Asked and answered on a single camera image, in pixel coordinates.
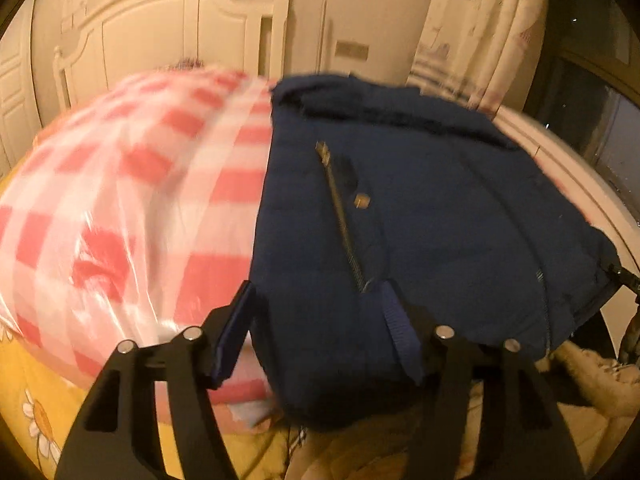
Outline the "navy blue padded jacket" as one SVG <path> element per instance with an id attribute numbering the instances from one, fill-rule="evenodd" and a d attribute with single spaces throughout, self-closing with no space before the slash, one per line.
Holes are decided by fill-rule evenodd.
<path id="1" fill-rule="evenodd" d="M 483 114 L 292 76 L 271 123 L 252 339 L 296 422 L 341 428 L 416 402 L 427 322 L 542 359 L 616 293 L 614 244 Z"/>

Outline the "dark window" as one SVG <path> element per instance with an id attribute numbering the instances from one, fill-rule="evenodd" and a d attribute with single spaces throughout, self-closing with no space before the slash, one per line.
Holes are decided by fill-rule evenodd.
<path id="1" fill-rule="evenodd" d="M 615 0 L 548 0 L 524 110 L 639 213 L 639 38 Z"/>

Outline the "red white checkered bed cover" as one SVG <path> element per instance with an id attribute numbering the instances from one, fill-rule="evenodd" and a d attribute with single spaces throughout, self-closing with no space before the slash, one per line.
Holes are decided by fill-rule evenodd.
<path id="1" fill-rule="evenodd" d="M 247 278 L 271 82 L 210 66 L 129 76 L 61 114 L 1 196 L 1 318 L 81 388 L 119 341 L 171 340 Z"/>

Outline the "cream patterned curtain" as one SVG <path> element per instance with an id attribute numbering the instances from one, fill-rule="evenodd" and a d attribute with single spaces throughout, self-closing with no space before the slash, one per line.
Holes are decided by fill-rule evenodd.
<path id="1" fill-rule="evenodd" d="M 431 0 L 407 84 L 492 117 L 548 0 Z"/>

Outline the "white wardrobe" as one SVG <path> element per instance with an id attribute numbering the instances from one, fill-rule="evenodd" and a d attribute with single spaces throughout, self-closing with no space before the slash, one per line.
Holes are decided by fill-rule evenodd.
<path id="1" fill-rule="evenodd" d="M 1 177 L 5 177 L 27 153 L 41 129 L 32 78 L 34 7 L 35 0 L 25 0 L 1 38 Z"/>

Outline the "cream wooden headboard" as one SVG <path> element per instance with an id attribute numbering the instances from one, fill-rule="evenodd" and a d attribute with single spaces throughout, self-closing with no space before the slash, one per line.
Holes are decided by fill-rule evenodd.
<path id="1" fill-rule="evenodd" d="M 279 79 L 290 0 L 111 0 L 79 25 L 73 52 L 56 48 L 61 110 L 110 90 L 131 74 L 192 58 Z"/>

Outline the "wall switch and socket plate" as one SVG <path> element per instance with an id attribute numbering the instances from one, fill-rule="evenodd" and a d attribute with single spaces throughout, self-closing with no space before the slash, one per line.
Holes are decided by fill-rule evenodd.
<path id="1" fill-rule="evenodd" d="M 337 58 L 367 61 L 369 57 L 369 46 L 367 44 L 358 44 L 358 42 L 355 41 L 337 40 L 334 55 Z"/>

